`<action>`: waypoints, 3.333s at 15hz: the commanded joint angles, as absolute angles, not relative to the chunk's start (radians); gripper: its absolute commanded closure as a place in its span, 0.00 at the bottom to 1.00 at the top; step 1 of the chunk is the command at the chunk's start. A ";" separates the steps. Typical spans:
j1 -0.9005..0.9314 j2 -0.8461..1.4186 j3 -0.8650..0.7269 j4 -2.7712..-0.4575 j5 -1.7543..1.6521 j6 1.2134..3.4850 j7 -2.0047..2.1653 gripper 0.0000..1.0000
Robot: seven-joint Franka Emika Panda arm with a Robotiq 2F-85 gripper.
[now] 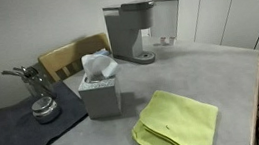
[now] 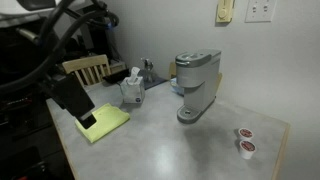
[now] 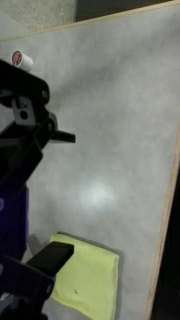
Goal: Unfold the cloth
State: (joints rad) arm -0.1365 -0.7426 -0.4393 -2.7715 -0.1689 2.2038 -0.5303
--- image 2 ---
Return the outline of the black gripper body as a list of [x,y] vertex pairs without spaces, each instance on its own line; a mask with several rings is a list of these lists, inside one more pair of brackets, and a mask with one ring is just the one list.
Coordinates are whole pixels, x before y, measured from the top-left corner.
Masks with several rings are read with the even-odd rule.
[[94,103],[73,75],[56,75],[42,82],[43,90],[79,121],[91,115]]

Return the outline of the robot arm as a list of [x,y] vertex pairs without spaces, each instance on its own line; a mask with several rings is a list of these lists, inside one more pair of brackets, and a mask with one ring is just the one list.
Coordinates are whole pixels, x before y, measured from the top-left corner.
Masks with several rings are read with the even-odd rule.
[[57,63],[81,26],[108,30],[118,24],[102,0],[1,0],[0,94],[36,85],[83,128],[90,128],[97,123],[93,101]]

